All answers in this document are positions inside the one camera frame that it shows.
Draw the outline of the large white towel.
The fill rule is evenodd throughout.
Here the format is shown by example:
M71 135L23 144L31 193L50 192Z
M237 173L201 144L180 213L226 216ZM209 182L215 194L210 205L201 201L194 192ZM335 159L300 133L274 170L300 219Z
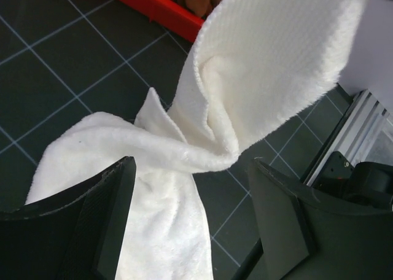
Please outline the large white towel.
M133 123L96 112L49 145L33 203L132 156L136 183L117 279L212 279L195 173L223 171L331 90L368 0L223 0L164 109L150 89Z

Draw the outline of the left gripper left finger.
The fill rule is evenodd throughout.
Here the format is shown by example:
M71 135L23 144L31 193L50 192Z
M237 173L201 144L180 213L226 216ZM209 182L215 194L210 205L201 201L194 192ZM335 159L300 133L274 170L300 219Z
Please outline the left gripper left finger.
M136 177L124 157L66 190L1 213L1 279L114 279Z

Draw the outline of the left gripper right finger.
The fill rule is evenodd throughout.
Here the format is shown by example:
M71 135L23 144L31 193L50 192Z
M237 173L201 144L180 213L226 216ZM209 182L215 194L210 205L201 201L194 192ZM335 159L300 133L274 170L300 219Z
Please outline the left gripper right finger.
M248 171L260 238L235 279L391 279L392 211L351 203L259 159Z

